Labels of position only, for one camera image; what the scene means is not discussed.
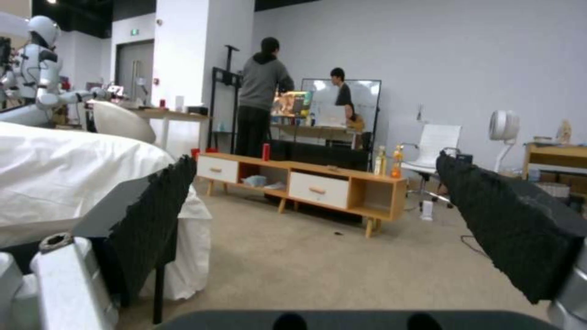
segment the white fan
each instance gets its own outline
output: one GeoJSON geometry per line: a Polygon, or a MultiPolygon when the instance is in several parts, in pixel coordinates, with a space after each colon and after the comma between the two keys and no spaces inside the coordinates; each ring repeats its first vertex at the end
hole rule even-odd
{"type": "Polygon", "coordinates": [[[492,141],[503,141],[505,146],[501,150],[493,170],[499,172],[501,161],[514,146],[519,132],[519,117],[513,111],[499,110],[491,115],[489,124],[489,139],[492,141]]]}

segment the carpet floor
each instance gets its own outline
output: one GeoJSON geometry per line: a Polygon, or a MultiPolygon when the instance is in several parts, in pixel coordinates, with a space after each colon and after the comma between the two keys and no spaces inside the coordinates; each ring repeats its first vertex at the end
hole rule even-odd
{"type": "MultiPolygon", "coordinates": [[[[408,199],[399,221],[366,239],[361,225],[278,214],[258,194],[226,196],[219,186],[206,197],[197,184],[214,217],[208,285],[166,302],[166,320],[210,309],[498,309],[546,319],[547,303],[531,305],[460,241],[470,232],[456,209],[438,204],[434,221],[421,221],[408,199]]],[[[142,299],[122,310],[117,328],[151,328],[152,306],[142,299]]]]}

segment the gray door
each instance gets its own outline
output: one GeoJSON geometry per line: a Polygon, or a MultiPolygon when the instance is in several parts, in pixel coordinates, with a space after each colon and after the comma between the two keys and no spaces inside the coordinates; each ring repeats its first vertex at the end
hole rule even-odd
{"type": "Polygon", "coordinates": [[[117,48],[116,84],[124,86],[124,93],[132,101],[139,97],[149,103],[151,99],[153,50],[153,40],[126,43],[117,48]]]}

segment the white cloth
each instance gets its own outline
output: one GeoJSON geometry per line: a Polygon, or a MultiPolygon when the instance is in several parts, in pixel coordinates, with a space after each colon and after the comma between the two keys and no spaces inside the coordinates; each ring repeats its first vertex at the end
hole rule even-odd
{"type": "MultiPolygon", "coordinates": [[[[0,247],[68,230],[117,184],[174,162],[164,150],[124,137],[0,122],[0,247]]],[[[208,277],[212,217],[193,187],[178,217],[167,299],[191,297],[208,277]]],[[[148,280],[143,292],[152,288],[148,280]]]]}

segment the person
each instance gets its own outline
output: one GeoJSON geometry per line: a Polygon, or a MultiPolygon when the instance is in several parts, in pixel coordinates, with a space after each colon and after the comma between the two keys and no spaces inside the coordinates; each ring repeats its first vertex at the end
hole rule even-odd
{"type": "Polygon", "coordinates": [[[262,144],[269,133],[271,107],[276,88],[294,89],[294,81],[285,65],[277,59],[279,41],[268,37],[261,51],[253,55],[242,71],[242,89],[238,108],[236,154],[261,157],[262,144]]]}
{"type": "MultiPolygon", "coordinates": [[[[338,86],[338,95],[336,97],[335,105],[345,107],[346,127],[362,133],[365,129],[365,122],[363,117],[355,112],[355,105],[353,104],[350,95],[350,88],[345,83],[345,71],[342,68],[334,68],[330,72],[330,81],[333,85],[338,86]]],[[[355,148],[362,148],[361,135],[355,137],[355,148]]]]}
{"type": "Polygon", "coordinates": [[[345,71],[341,68],[334,68],[330,72],[330,81],[338,87],[338,96],[335,105],[344,106],[345,114],[348,120],[355,120],[355,107],[350,95],[350,88],[345,83],[345,71]]]}

